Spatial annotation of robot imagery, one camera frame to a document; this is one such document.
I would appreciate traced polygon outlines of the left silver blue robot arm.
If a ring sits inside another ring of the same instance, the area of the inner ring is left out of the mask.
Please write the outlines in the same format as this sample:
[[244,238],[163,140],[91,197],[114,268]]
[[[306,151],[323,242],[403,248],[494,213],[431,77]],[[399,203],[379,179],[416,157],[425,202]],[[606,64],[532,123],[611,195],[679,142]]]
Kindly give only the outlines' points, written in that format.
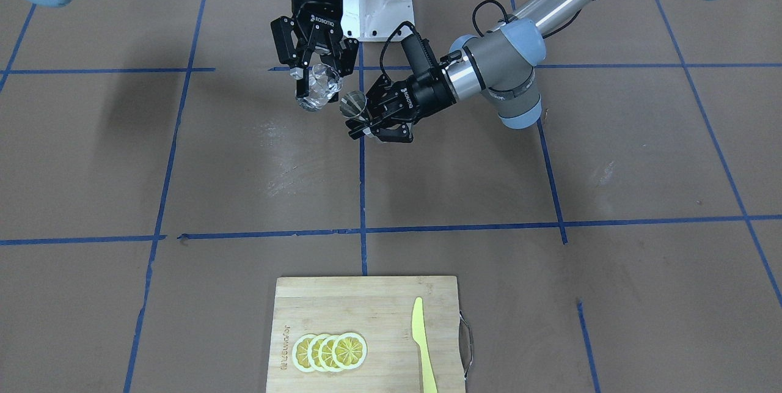
[[393,81],[382,71],[368,92],[345,95],[340,106],[349,136],[409,143],[420,120],[474,95],[482,95],[506,127],[534,125],[543,110],[535,69],[546,58],[545,39],[592,1],[528,0],[492,30],[458,37],[441,58],[412,23],[400,23],[395,31],[408,30],[400,44],[412,73]]

